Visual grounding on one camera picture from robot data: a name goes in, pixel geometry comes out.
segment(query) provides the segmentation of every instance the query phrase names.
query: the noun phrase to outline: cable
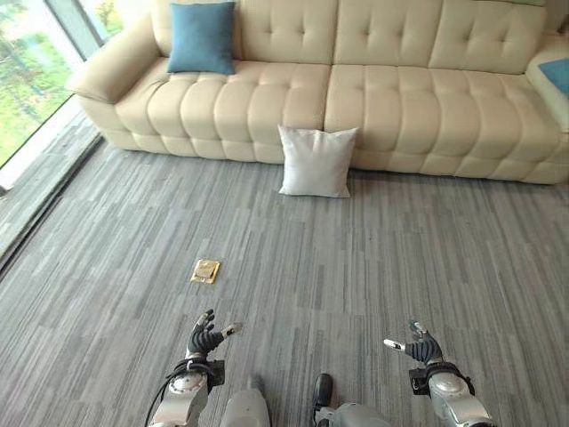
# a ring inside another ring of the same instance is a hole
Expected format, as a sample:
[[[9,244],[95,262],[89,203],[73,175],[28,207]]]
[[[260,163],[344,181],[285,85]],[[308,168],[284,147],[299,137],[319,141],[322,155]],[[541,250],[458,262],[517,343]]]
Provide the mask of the cable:
[[[164,394],[166,393],[166,388],[168,387],[168,384],[170,383],[170,381],[173,378],[175,378],[179,375],[182,375],[182,374],[186,374],[187,372],[193,371],[193,370],[205,371],[208,375],[208,381],[209,381],[210,376],[215,376],[215,373],[213,372],[213,370],[208,365],[203,364],[203,363],[190,363],[190,361],[191,361],[190,359],[181,360],[180,362],[178,362],[176,364],[176,366],[174,367],[172,372],[166,376],[166,381],[160,386],[160,388],[158,389],[158,392],[156,393],[156,395],[152,399],[152,403],[150,404],[150,408],[148,409],[148,412],[146,414],[146,420],[144,422],[144,427],[148,427],[148,423],[150,421],[150,416],[152,416],[152,409],[154,408],[154,405],[156,404],[156,401],[158,400],[158,398],[160,398],[160,402],[162,402],[164,400]]]

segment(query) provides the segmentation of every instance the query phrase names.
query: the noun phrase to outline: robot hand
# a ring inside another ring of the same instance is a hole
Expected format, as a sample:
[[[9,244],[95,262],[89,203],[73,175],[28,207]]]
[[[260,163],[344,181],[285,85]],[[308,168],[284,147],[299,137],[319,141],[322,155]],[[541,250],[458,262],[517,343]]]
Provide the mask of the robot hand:
[[[207,356],[243,328],[242,324],[234,323],[220,332],[212,332],[214,318],[213,310],[208,310],[197,320],[189,337],[186,357],[166,376],[148,410],[145,426],[159,400],[160,405],[150,424],[152,427],[197,427],[209,392],[225,382],[225,362],[208,361]]]
[[[220,332],[212,332],[215,319],[213,310],[208,310],[197,320],[189,337],[186,359],[207,359],[226,338],[243,329],[243,324],[232,323]]]
[[[443,362],[443,352],[437,340],[416,320],[411,320],[410,323],[414,342],[402,344],[393,340],[383,340],[383,343],[390,349],[403,351],[406,355],[424,363],[425,366]]]
[[[412,320],[411,330],[414,342],[383,343],[425,365],[424,369],[409,371],[413,394],[429,395],[435,414],[449,427],[494,427],[491,416],[475,397],[470,378],[453,363],[445,362],[437,340],[419,322]]]

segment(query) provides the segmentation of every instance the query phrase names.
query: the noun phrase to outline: tufted sofa cushion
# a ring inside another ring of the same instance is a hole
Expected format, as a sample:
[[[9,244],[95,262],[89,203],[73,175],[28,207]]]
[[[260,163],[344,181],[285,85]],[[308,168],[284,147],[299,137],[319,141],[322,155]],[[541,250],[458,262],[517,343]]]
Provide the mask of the tufted sofa cushion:
[[[119,147],[282,163],[277,125],[322,129],[330,66],[235,61],[236,74],[166,72],[160,58],[117,104],[81,99]]]
[[[543,7],[445,0],[429,67],[521,74],[545,23]]]
[[[554,183],[569,140],[524,76],[335,65],[325,130],[361,127],[363,169]]]
[[[156,43],[164,56],[172,50],[170,3],[222,0],[152,0]],[[332,63],[337,0],[239,0],[233,35],[238,60]]]
[[[520,74],[545,8],[486,0],[339,0],[334,64]]]
[[[443,0],[339,0],[335,64],[427,67]]]

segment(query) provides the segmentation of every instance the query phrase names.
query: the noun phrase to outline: window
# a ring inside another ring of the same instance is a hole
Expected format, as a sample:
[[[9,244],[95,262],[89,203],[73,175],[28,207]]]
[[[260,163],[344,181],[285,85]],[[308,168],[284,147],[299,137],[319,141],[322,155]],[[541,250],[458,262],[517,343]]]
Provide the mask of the window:
[[[80,2],[102,40],[108,40],[123,30],[124,23],[115,0],[80,0]]]
[[[79,63],[41,0],[0,3],[0,167],[70,96]]]

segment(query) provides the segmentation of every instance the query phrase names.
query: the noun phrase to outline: cream leather sofa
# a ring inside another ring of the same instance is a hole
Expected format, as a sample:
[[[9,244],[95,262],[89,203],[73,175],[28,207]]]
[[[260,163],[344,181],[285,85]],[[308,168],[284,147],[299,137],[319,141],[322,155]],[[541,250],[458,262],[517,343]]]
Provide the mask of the cream leather sofa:
[[[68,84],[118,147],[279,164],[277,124],[359,126],[355,168],[569,176],[569,100],[537,67],[569,48],[540,0],[240,0],[229,77],[166,72],[170,3]]]

